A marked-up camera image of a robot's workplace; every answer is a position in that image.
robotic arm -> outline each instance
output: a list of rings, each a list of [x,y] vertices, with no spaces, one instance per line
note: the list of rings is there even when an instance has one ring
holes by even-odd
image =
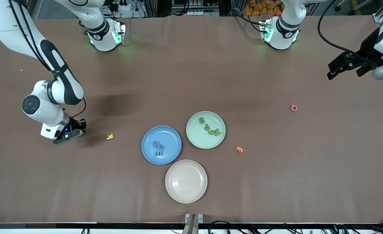
[[[105,0],[55,0],[75,14],[87,30],[96,49],[110,51],[123,43],[125,25],[105,19],[100,12]]]
[[[283,0],[282,15],[260,22],[261,38],[275,49],[288,49],[297,39],[301,22],[307,14],[304,3],[321,3],[327,0]]]
[[[328,64],[328,79],[332,80],[344,71],[358,68],[356,74],[361,77],[373,70],[373,77],[383,80],[383,22],[361,44],[356,54],[343,52]]]
[[[54,76],[53,80],[38,81],[21,103],[28,117],[43,124],[41,135],[53,139],[55,144],[81,136],[85,121],[75,121],[58,104],[78,104],[84,96],[83,87],[21,3],[0,0],[0,41],[13,51],[40,60]]]

